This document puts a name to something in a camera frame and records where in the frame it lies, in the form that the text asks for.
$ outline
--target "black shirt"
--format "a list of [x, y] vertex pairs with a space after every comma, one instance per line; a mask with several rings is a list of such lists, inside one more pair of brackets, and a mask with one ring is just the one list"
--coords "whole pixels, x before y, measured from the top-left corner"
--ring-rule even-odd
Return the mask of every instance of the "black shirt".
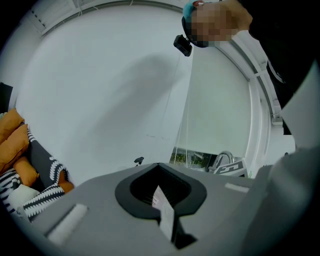
[[253, 18], [250, 35], [259, 40], [269, 62], [284, 81], [287, 93], [292, 95], [303, 82], [318, 52], [319, 29], [316, 25], [319, 22], [313, 3], [317, 1], [238, 1]]

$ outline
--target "black pants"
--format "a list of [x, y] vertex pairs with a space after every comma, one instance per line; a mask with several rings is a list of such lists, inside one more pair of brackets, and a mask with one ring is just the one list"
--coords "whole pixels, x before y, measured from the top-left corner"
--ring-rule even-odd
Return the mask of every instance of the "black pants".
[[[287, 103], [292, 98], [292, 96], [294, 95], [292, 87], [290, 87], [288, 84], [282, 83], [282, 82], [278, 81], [278, 79], [276, 79], [276, 77], [274, 76], [274, 74], [270, 70], [269, 63], [267, 64], [266, 69], [267, 69], [269, 76], [270, 76], [270, 79], [273, 83], [274, 90], [275, 90], [276, 96], [278, 98], [278, 101], [280, 103], [281, 109], [283, 110], [284, 107], [287, 105]], [[291, 135], [291, 132], [290, 132], [287, 124], [285, 123], [285, 121], [283, 121], [282, 127], [283, 127], [283, 135]]]

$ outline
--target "black camera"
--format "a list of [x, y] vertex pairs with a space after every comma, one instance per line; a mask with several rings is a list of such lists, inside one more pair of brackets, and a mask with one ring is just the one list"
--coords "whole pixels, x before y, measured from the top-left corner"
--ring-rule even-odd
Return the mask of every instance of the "black camera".
[[176, 36], [173, 45], [182, 52], [184, 56], [189, 57], [191, 55], [192, 46], [188, 39], [185, 39], [182, 34]]

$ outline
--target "white tag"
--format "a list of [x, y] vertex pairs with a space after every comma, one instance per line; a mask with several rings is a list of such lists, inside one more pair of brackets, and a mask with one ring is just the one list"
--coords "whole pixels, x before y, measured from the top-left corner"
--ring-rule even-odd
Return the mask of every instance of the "white tag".
[[152, 207], [158, 209], [161, 212], [160, 229], [164, 235], [171, 241], [172, 231], [174, 227], [175, 210], [170, 205], [165, 194], [158, 186], [154, 192]]

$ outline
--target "black cap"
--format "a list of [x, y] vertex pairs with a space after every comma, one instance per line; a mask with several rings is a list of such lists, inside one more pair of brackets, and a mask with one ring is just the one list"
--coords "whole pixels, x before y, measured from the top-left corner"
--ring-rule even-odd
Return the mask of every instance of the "black cap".
[[191, 22], [186, 22], [185, 17], [182, 17], [182, 27], [185, 32], [186, 37], [192, 43], [193, 45], [200, 47], [200, 48], [206, 48], [209, 46], [208, 41], [197, 41], [196, 35], [192, 36], [192, 30], [191, 30]]

